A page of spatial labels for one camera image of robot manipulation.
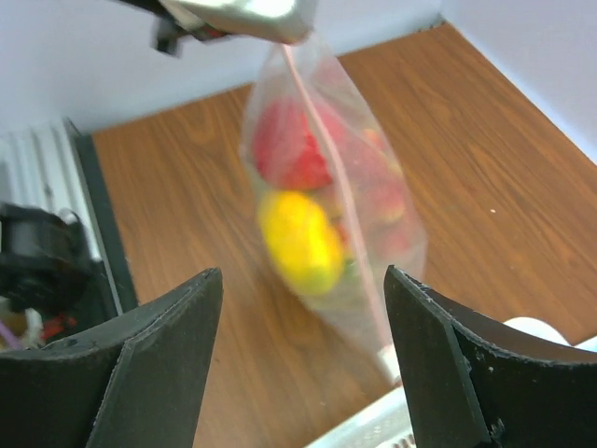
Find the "transparent plastic bag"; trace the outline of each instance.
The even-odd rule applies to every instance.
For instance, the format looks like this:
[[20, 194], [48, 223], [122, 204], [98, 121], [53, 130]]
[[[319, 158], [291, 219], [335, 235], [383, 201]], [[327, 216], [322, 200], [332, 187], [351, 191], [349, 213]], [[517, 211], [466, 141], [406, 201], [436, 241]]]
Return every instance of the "transparent plastic bag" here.
[[273, 46], [245, 110], [241, 158], [277, 272], [394, 379], [383, 278], [390, 264], [421, 278], [426, 235], [379, 123], [317, 35]]

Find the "wood grain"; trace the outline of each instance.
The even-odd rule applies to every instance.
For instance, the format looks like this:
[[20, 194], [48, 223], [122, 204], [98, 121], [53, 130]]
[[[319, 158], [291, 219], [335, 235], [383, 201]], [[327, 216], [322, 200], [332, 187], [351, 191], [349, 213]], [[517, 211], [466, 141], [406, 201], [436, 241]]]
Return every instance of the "wood grain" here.
[[[597, 168], [449, 25], [341, 60], [404, 164], [429, 232], [426, 282], [572, 343], [597, 333]], [[195, 445], [296, 448], [387, 386], [269, 267], [237, 157], [248, 92], [94, 139], [141, 300], [224, 273]]]

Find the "wooden surface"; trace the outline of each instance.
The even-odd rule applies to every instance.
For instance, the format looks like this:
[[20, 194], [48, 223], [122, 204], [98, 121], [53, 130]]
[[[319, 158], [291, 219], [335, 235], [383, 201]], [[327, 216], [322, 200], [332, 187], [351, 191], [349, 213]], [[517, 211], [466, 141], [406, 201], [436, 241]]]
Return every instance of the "wooden surface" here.
[[[341, 60], [404, 164], [426, 283], [572, 343], [597, 333], [597, 168], [449, 25]], [[141, 301], [224, 273], [196, 446], [295, 448], [388, 388], [268, 265], [237, 158], [248, 92], [94, 138]]]

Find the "yellow fruit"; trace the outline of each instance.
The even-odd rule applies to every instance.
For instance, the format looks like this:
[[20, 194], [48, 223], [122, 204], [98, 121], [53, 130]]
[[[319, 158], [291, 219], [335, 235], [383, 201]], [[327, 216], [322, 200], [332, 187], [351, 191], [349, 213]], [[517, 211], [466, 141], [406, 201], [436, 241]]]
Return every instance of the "yellow fruit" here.
[[274, 265], [295, 292], [325, 294], [338, 283], [342, 241], [318, 203], [295, 191], [271, 192], [257, 219]]

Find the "brown tabletop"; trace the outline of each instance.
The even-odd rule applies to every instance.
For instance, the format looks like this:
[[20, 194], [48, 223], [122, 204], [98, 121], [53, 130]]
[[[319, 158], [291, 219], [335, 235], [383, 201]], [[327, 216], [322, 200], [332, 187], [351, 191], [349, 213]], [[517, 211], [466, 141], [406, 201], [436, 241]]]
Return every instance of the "brown tabletop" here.
[[[571, 343], [597, 333], [597, 167], [449, 25], [341, 60], [405, 167], [429, 233], [426, 283]], [[94, 141], [140, 301], [223, 271], [196, 446], [297, 448], [388, 386], [269, 266], [237, 156], [248, 92]]]

